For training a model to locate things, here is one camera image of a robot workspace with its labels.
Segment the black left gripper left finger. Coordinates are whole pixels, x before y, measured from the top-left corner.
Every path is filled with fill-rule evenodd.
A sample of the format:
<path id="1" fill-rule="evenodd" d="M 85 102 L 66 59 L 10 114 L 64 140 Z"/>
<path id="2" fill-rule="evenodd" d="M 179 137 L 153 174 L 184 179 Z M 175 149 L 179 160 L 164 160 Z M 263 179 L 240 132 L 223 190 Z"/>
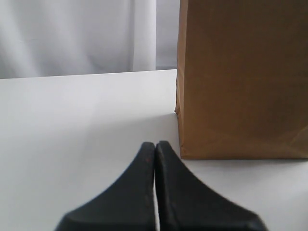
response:
<path id="1" fill-rule="evenodd" d="M 154 144 L 144 142 L 103 193 L 66 213 L 58 231 L 153 231 Z"/>

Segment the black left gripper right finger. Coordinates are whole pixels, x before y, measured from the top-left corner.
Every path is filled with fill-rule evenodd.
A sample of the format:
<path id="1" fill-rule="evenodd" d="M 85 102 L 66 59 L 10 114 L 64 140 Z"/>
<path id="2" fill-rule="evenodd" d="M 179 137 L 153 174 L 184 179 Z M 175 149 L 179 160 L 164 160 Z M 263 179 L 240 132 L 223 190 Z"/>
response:
<path id="1" fill-rule="evenodd" d="M 258 214 L 201 182 L 167 141 L 155 149 L 155 187 L 162 231 L 265 231 Z"/>

